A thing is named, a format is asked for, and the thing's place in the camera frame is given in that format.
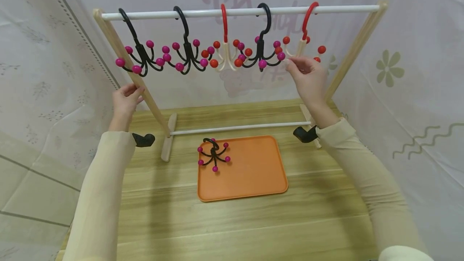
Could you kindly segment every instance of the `black clamp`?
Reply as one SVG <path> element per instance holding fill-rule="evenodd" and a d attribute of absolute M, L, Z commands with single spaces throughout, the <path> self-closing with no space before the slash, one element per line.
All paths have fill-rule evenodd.
<path fill-rule="evenodd" d="M 297 127 L 293 130 L 293 135 L 298 138 L 303 143 L 312 142 L 314 139 L 317 139 L 316 127 L 314 126 L 309 131 L 306 131 L 303 127 Z"/>

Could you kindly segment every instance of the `green flower print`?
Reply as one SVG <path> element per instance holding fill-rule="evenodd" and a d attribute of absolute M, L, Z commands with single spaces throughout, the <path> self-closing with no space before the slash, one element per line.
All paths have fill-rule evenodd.
<path fill-rule="evenodd" d="M 381 70 L 381 72 L 377 75 L 377 83 L 381 83 L 385 78 L 385 84 L 387 84 L 387 87 L 393 87 L 393 77 L 402 78 L 405 74 L 403 68 L 395 66 L 399 61 L 399 52 L 394 53 L 390 58 L 388 50 L 384 50 L 382 53 L 382 60 L 377 61 L 377 68 Z"/>
<path fill-rule="evenodd" d="M 338 65 L 334 64 L 335 60 L 335 56 L 332 55 L 332 57 L 330 57 L 329 69 L 327 69 L 327 74 L 329 74 L 329 70 L 335 70 L 338 67 Z"/>

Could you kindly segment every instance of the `hanger hook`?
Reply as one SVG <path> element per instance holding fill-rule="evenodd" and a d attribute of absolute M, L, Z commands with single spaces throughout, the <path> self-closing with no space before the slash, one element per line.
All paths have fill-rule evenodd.
<path fill-rule="evenodd" d="M 129 27 L 130 33 L 132 34 L 132 37 L 137 42 L 137 33 L 135 32 L 135 29 L 132 26 L 132 23 L 129 20 L 129 17 L 127 16 L 126 12 L 122 8 L 119 8 L 119 13 L 121 13 L 122 21 L 127 24 L 127 26 Z"/>
<path fill-rule="evenodd" d="M 189 26 L 187 25 L 187 20 L 185 19 L 184 13 L 182 12 L 181 8 L 177 5 L 174 7 L 174 11 L 177 12 L 182 20 L 182 24 L 184 25 L 184 39 L 189 36 Z"/>
<path fill-rule="evenodd" d="M 306 11 L 306 15 L 304 17 L 304 20 L 303 20 L 303 25 L 301 27 L 301 31 L 303 32 L 303 37 L 302 37 L 302 40 L 306 40 L 306 36 L 308 35 L 308 30 L 306 29 L 306 26 L 308 26 L 308 20 L 309 20 L 309 16 L 311 15 L 313 9 L 315 7 L 319 6 L 319 3 L 317 1 L 313 2 L 310 7 L 308 8 L 308 11 Z"/>
<path fill-rule="evenodd" d="M 267 16 L 267 26 L 266 29 L 264 29 L 260 34 L 259 34 L 259 39 L 263 39 L 263 35 L 267 34 L 269 30 L 271 30 L 271 10 L 269 9 L 269 6 L 265 4 L 264 2 L 260 3 L 258 5 L 258 8 L 264 8 L 266 11 L 266 16 Z"/>
<path fill-rule="evenodd" d="M 227 12 L 226 12 L 226 6 L 224 4 L 221 4 L 221 10 L 222 10 L 222 25 L 224 26 L 224 42 L 227 42 Z"/>

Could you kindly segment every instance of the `wrist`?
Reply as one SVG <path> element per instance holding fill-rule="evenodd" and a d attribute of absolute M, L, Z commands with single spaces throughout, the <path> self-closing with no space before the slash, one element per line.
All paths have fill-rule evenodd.
<path fill-rule="evenodd" d="M 114 115 L 108 131 L 129 131 L 129 125 L 131 124 L 130 117 L 123 115 Z"/>

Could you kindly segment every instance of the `flower pattern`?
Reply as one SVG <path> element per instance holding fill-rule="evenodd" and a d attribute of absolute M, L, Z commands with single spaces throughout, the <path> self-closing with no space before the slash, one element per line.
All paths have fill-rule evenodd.
<path fill-rule="evenodd" d="M 396 52 L 390 57 L 390 52 L 384 50 L 382 53 L 382 60 L 377 61 L 376 67 L 381 70 L 377 75 L 377 83 L 381 83 L 385 79 L 387 87 L 391 88 L 394 85 L 393 77 L 402 78 L 405 74 L 403 68 L 395 66 L 400 61 L 400 53 Z"/>

